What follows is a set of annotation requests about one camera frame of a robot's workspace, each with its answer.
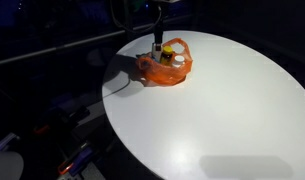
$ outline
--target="bottle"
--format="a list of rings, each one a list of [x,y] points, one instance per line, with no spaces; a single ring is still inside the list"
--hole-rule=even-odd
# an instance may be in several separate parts
[[[185,58],[183,56],[180,56],[180,55],[175,56],[172,66],[179,68],[180,66],[182,66],[184,64],[184,60],[185,60]]]
[[[171,66],[171,60],[173,56],[173,49],[171,46],[165,46],[161,54],[160,63],[165,66]]]

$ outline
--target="orange plastic bag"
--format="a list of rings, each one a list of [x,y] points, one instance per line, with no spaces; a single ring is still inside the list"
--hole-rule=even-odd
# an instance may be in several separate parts
[[[163,44],[164,46],[171,46],[173,44],[179,43],[184,47],[182,53],[173,53],[171,64],[176,55],[181,55],[185,58],[184,64],[180,67],[165,66],[158,62],[155,62],[151,57],[140,57],[136,64],[142,72],[142,75],[155,83],[161,85],[175,85],[179,82],[184,81],[185,76],[191,71],[192,68],[192,57],[190,50],[186,42],[180,38],[172,39]]]

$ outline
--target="white bottle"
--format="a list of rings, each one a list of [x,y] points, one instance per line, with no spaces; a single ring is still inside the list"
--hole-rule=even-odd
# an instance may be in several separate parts
[[[185,58],[183,56],[175,56],[172,66],[178,68],[184,64],[184,60]]]

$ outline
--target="white round table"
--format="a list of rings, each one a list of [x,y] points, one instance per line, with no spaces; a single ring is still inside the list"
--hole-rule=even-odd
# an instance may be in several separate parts
[[[302,86],[237,42],[189,31],[163,41],[176,37],[194,60],[181,84],[140,76],[135,57],[150,51],[153,35],[127,44],[107,69],[104,107],[130,152],[164,179],[305,180]]]

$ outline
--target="metal rod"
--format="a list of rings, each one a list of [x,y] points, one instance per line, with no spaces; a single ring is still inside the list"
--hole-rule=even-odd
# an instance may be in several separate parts
[[[164,22],[169,23],[169,22],[173,22],[173,21],[177,21],[177,20],[185,19],[185,18],[189,18],[189,17],[191,17],[191,15],[185,15],[185,16],[180,16],[180,17],[167,19],[167,20],[164,20]],[[142,26],[137,26],[137,27],[134,27],[133,29],[134,30],[144,29],[144,28],[150,27],[151,25],[153,25],[153,24],[146,24],[146,25],[142,25]],[[81,40],[81,41],[76,41],[76,42],[72,42],[72,43],[69,43],[69,44],[64,44],[62,46],[48,48],[48,49],[44,49],[44,50],[41,50],[41,51],[37,51],[37,52],[33,52],[33,53],[24,54],[24,55],[21,55],[21,56],[16,56],[16,57],[0,60],[0,65],[4,65],[4,64],[20,61],[20,60],[32,58],[32,57],[37,57],[37,56],[45,55],[45,54],[48,54],[48,53],[53,53],[53,52],[56,52],[56,51],[59,51],[59,50],[68,49],[68,48],[72,48],[72,47],[75,47],[75,46],[84,45],[84,44],[87,44],[87,43],[99,41],[99,40],[106,39],[106,38],[109,38],[109,37],[118,36],[118,35],[124,34],[125,32],[126,32],[125,30],[120,30],[120,31],[117,31],[117,32],[109,33],[109,34],[105,34],[105,35],[101,35],[101,36],[97,36],[97,37],[93,37],[93,38],[89,38],[89,39],[85,39],[85,40]]]

